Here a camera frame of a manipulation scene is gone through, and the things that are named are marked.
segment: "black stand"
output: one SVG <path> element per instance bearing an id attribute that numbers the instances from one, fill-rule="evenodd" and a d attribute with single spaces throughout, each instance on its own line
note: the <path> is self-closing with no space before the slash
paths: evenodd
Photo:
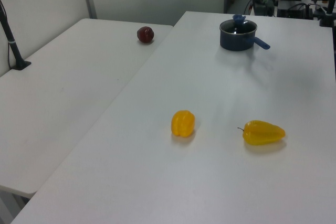
<path id="1" fill-rule="evenodd" d="M 13 69 L 16 70 L 23 70 L 24 68 L 28 67 L 30 64 L 32 64 L 29 61 L 24 61 L 21 57 L 20 51 L 16 45 L 15 39 L 13 37 L 12 31 L 9 27 L 7 17 L 5 15 L 5 12 L 2 8 L 0 8 L 0 22 L 2 27 L 4 28 L 4 32 L 6 34 L 7 40 L 9 45 L 11 46 L 12 52 L 14 54 L 16 65 L 13 66 Z"/>
<path id="2" fill-rule="evenodd" d="M 335 5 L 335 0 L 329 0 L 327 12 L 320 19 L 320 26 L 334 27 L 334 20 L 335 20 L 335 18 L 332 15 L 332 11 L 334 9 L 334 5 Z"/>

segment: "pot handle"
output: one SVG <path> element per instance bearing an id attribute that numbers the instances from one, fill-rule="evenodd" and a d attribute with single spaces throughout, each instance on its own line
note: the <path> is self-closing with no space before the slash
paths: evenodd
<path id="1" fill-rule="evenodd" d="M 255 44 L 257 44 L 258 46 L 260 46 L 261 48 L 264 48 L 265 50 L 269 49 L 271 46 L 265 42 L 263 42 L 261 39 L 257 38 L 257 37 L 253 37 L 251 38 L 251 40 L 253 40 L 253 42 Z"/>

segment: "yellow bell pepper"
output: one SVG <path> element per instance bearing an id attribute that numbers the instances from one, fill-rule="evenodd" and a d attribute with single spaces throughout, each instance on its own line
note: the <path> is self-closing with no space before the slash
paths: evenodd
<path id="1" fill-rule="evenodd" d="M 177 111 L 172 118 L 172 133 L 187 137 L 194 131 L 195 116 L 188 110 Z"/>
<path id="2" fill-rule="evenodd" d="M 259 120 L 246 123 L 243 131 L 244 140 L 251 145 L 273 143 L 281 140 L 286 135 L 282 128 Z"/>

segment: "cable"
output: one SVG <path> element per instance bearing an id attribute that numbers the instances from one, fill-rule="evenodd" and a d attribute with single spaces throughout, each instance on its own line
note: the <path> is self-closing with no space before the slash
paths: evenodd
<path id="1" fill-rule="evenodd" d="M 9 43 L 7 43 L 7 48 L 8 48 L 8 50 L 7 50 L 8 67 L 9 67 L 9 69 L 11 70 L 11 69 L 12 69 L 12 67 L 11 67 L 11 63 L 9 62 Z"/>
<path id="2" fill-rule="evenodd" d="M 251 15 L 252 9 L 253 9 L 253 5 L 250 4 L 250 6 L 248 8 L 248 15 Z"/>
<path id="3" fill-rule="evenodd" d="M 303 7 L 307 7 L 307 5 L 306 6 L 305 5 L 301 5 L 298 10 L 301 10 L 301 8 L 303 8 Z"/>
<path id="4" fill-rule="evenodd" d="M 4 4 L 2 3 L 1 0 L 0 0 L 0 6 L 1 6 L 1 9 L 4 11 L 4 13 L 5 13 L 5 17 L 6 17 L 6 19 L 7 19 L 6 9 L 5 9 Z"/>
<path id="5" fill-rule="evenodd" d="M 299 4 L 296 4 L 296 5 L 293 5 L 293 6 L 289 7 L 287 10 L 290 10 L 290 9 L 292 9 L 294 7 L 297 7 L 297 6 L 300 6 L 300 5 L 307 6 L 305 3 L 299 3 Z"/>
<path id="6" fill-rule="evenodd" d="M 273 0 L 264 0 L 262 3 L 264 4 L 264 6 L 265 6 L 265 10 L 264 10 L 264 17 L 265 16 L 270 16 L 272 13 L 270 13 L 270 9 L 268 9 L 267 8 L 267 6 L 268 6 L 268 2 L 269 1 L 273 1 Z"/>
<path id="7" fill-rule="evenodd" d="M 249 4 L 251 1 L 252 1 L 252 0 L 249 0 L 249 2 L 247 2 L 247 5 L 245 6 L 243 15 L 245 14 L 245 12 L 246 12 L 246 8 L 247 8 L 248 4 Z"/>
<path id="8" fill-rule="evenodd" d="M 0 6 L 1 6 L 1 9 L 4 11 L 5 17 L 7 19 L 6 9 L 5 9 L 4 4 L 2 3 L 1 0 L 0 0 Z M 8 67 L 11 70 L 12 69 L 11 63 L 9 62 L 9 42 L 7 42 L 7 61 L 8 61 Z"/>
<path id="9" fill-rule="evenodd" d="M 308 6 L 311 6 L 311 5 L 316 5 L 316 6 L 319 6 L 319 7 L 321 7 L 320 5 L 318 5 L 318 4 L 308 4 Z"/>

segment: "black cable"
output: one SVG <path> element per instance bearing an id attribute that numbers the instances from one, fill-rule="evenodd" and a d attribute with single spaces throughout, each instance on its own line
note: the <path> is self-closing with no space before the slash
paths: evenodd
<path id="1" fill-rule="evenodd" d="M 308 6 L 311 6 L 311 5 L 316 5 L 316 6 L 319 6 L 319 7 L 321 7 L 320 5 L 318 5 L 318 4 L 308 4 Z"/>
<path id="2" fill-rule="evenodd" d="M 4 13 L 5 13 L 5 17 L 6 17 L 6 19 L 7 19 L 6 9 L 5 9 L 5 6 L 4 6 L 4 4 L 2 3 L 1 0 L 0 0 L 0 6 L 1 6 L 1 9 L 4 11 Z"/>
<path id="3" fill-rule="evenodd" d="M 296 5 L 293 5 L 293 6 L 289 7 L 287 10 L 290 10 L 290 9 L 292 9 L 294 7 L 297 7 L 297 6 L 300 6 L 300 5 L 307 6 L 305 3 L 299 3 L 299 4 L 296 4 Z"/>
<path id="4" fill-rule="evenodd" d="M 248 4 L 249 4 L 251 1 L 252 1 L 252 0 L 249 0 L 249 2 L 247 2 L 247 5 L 246 5 L 246 7 L 245 7 L 245 10 L 244 10 L 243 15 L 245 14 L 245 12 L 246 12 L 246 8 L 247 8 Z"/>
<path id="5" fill-rule="evenodd" d="M 0 0 L 0 7 L 1 7 L 1 9 L 4 11 L 5 17 L 6 17 L 6 19 L 7 19 L 6 9 L 5 9 L 4 4 L 2 3 L 1 0 Z M 9 42 L 7 42 L 7 61 L 8 61 L 8 67 L 9 67 L 9 69 L 11 70 L 11 69 L 12 69 L 12 67 L 11 67 L 11 63 L 9 62 Z"/>
<path id="6" fill-rule="evenodd" d="M 270 11 L 270 10 L 267 10 L 267 3 L 268 3 L 268 1 L 269 0 L 264 0 L 263 1 L 263 4 L 264 4 L 264 6 L 265 6 L 265 10 L 264 10 L 264 17 L 266 16 L 266 14 L 267 14 L 267 16 L 269 16 L 271 13 L 267 13 L 267 11 Z"/>
<path id="7" fill-rule="evenodd" d="M 9 43 L 7 43 L 8 44 L 8 51 L 7 51 L 7 61 L 8 61 L 8 67 L 9 67 L 9 69 L 11 70 L 12 69 L 12 67 L 11 67 L 11 63 L 9 62 Z"/>
<path id="8" fill-rule="evenodd" d="M 301 5 L 301 6 L 299 7 L 299 10 L 301 10 L 301 8 L 303 8 L 303 7 L 307 7 L 307 6 Z"/>

